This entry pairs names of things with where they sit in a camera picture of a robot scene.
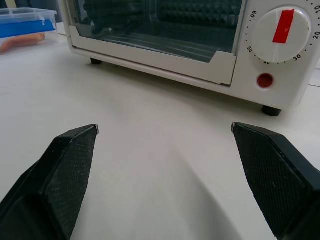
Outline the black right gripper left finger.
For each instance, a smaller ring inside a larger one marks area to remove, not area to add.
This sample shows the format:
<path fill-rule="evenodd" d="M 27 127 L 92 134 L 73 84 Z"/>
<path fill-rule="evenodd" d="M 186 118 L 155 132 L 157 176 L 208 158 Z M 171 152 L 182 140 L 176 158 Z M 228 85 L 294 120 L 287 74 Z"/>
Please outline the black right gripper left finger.
<path fill-rule="evenodd" d="M 70 240 L 87 191 L 99 128 L 57 136 L 0 202 L 0 240 Z"/>

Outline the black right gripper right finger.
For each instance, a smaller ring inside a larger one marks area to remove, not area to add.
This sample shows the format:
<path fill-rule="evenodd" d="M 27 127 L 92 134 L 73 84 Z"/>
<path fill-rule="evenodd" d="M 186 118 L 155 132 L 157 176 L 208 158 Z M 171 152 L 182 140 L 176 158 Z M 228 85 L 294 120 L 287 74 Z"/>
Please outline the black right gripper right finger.
<path fill-rule="evenodd" d="M 320 240 L 320 170 L 282 134 L 231 125 L 247 183 L 277 240 Z"/>

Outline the white toaster oven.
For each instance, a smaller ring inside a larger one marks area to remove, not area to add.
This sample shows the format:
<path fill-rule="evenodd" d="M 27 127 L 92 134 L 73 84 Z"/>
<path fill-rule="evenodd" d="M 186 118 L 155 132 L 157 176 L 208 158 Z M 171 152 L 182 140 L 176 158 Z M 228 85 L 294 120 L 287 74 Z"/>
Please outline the white toaster oven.
<path fill-rule="evenodd" d="M 278 116 L 283 110 L 298 105 L 320 60 L 320 0 L 247 0 L 239 31 L 235 67 L 229 85 L 182 76 L 76 48 L 72 44 L 66 1 L 58 0 L 58 3 L 70 50 L 75 54 L 90 58 L 93 64 L 106 62 L 250 101 L 262 105 L 263 112 L 273 117 Z M 262 16 L 283 6 L 297 6 L 309 14 L 311 18 L 310 38 L 304 49 L 293 59 L 281 63 L 266 62 L 254 53 L 251 33 Z M 271 87 L 263 89 L 257 85 L 257 78 L 261 74 L 273 76 Z"/>

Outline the glass oven door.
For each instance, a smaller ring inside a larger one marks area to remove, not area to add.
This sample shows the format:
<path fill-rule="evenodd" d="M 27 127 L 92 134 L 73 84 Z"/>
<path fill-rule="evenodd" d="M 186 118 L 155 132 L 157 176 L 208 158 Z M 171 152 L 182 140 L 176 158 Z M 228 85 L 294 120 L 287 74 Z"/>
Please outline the glass oven door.
<path fill-rule="evenodd" d="M 247 0 L 65 0 L 75 48 L 230 85 Z"/>

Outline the red indicator light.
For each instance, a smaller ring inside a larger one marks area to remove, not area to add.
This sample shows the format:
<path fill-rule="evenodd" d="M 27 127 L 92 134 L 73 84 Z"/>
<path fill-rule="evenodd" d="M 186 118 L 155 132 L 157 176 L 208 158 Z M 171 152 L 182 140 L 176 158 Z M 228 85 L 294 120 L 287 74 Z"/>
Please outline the red indicator light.
<path fill-rule="evenodd" d="M 257 77 L 256 83 L 262 89 L 270 88 L 273 85 L 274 78 L 268 73 L 263 73 Z"/>

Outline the orange sausage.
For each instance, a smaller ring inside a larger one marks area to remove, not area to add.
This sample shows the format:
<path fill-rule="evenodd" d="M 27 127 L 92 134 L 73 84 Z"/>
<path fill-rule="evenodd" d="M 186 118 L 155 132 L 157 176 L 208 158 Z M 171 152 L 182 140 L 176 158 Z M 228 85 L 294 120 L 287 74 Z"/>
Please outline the orange sausage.
<path fill-rule="evenodd" d="M 0 54 L 9 51 L 12 48 L 37 45 L 38 43 L 44 41 L 45 38 L 46 34 L 44 32 L 12 37 L 2 43 L 0 46 Z"/>

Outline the white timer knob red tape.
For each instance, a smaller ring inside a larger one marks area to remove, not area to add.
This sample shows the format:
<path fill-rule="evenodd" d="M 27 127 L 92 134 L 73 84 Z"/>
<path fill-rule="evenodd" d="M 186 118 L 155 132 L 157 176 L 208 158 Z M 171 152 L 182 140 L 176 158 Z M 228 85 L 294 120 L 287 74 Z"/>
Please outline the white timer knob red tape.
<path fill-rule="evenodd" d="M 251 47 L 264 62 L 284 63 L 296 57 L 311 36 L 312 21 L 300 7 L 275 8 L 255 24 L 251 31 Z"/>

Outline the clear plastic container blue lid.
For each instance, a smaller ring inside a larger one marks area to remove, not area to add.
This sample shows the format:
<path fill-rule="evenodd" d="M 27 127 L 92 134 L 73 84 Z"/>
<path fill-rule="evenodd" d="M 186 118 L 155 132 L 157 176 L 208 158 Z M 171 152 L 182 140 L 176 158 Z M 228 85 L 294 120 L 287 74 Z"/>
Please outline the clear plastic container blue lid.
<path fill-rule="evenodd" d="M 56 15 L 55 10 L 30 7 L 0 9 L 0 46 L 10 38 L 37 33 L 45 33 L 45 40 L 32 46 L 55 44 L 59 40 Z M 0 55 L 17 48 L 19 47 L 11 48 L 7 52 L 0 53 Z"/>

